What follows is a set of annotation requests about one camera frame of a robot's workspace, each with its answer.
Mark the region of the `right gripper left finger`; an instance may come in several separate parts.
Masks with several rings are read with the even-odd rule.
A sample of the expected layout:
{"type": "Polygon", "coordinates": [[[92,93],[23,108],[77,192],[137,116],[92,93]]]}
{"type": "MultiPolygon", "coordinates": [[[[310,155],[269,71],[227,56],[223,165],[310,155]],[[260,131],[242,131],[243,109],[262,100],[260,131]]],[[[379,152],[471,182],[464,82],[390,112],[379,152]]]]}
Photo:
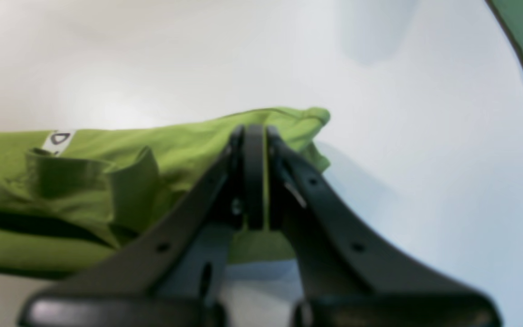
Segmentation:
{"type": "Polygon", "coordinates": [[[110,258],[31,296],[21,327],[227,327],[232,238],[264,225],[264,129],[238,126],[174,209],[110,258]]]}

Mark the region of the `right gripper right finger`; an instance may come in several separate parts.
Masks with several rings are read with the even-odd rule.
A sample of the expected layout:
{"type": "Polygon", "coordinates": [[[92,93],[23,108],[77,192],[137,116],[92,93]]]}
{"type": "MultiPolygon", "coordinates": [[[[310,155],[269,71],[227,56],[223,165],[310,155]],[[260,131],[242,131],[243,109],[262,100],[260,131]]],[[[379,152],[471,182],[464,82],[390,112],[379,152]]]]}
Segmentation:
{"type": "Polygon", "coordinates": [[[356,215],[277,128],[266,130],[268,224],[296,254],[292,327],[500,327],[490,298],[405,254],[356,215]]]}

